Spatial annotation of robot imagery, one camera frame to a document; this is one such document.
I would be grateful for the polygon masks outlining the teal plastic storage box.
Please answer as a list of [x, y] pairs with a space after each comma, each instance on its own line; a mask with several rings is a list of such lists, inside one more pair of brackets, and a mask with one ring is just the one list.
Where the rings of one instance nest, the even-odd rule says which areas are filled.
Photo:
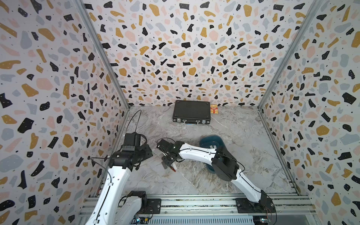
[[[216, 135], [204, 137], [200, 140], [199, 146], [207, 149], [222, 148], [222, 150], [227, 150], [223, 139]], [[217, 174], [212, 165], [205, 163], [205, 168], [208, 170], [209, 173]]]

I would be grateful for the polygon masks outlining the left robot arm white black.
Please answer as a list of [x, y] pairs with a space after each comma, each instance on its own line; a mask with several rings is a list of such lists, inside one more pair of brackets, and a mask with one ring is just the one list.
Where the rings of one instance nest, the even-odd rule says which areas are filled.
[[121, 149], [109, 159], [106, 181], [87, 225], [129, 225], [137, 213], [146, 210], [145, 191], [131, 191], [126, 196], [122, 193], [132, 171], [150, 157], [152, 150], [144, 135], [125, 134]]

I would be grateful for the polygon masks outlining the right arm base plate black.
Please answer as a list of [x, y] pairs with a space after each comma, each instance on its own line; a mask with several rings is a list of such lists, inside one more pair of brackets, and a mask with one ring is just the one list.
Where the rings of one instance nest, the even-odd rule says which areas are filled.
[[275, 205], [271, 198], [265, 198], [260, 203], [250, 202], [246, 198], [236, 198], [238, 213], [275, 213]]

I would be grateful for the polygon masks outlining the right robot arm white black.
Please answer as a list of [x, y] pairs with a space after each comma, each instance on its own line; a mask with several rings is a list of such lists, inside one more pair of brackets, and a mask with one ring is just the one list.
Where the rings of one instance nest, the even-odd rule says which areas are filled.
[[171, 167], [174, 162], [186, 159], [199, 161], [210, 165], [217, 177], [234, 184], [247, 198], [245, 203], [239, 203], [239, 208], [245, 210], [265, 211], [275, 213], [273, 200], [259, 187], [253, 184], [240, 169], [240, 162], [226, 147], [202, 148], [185, 142], [170, 143], [165, 139], [157, 142], [157, 148], [164, 154], [162, 157], [165, 167]]

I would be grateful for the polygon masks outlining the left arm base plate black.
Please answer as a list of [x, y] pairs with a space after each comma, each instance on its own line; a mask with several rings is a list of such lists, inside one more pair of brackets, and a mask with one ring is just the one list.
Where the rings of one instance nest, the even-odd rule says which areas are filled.
[[151, 198], [143, 200], [137, 196], [131, 196], [126, 199], [122, 205], [119, 215], [134, 216], [136, 214], [159, 214], [161, 211], [162, 200], [160, 198]]

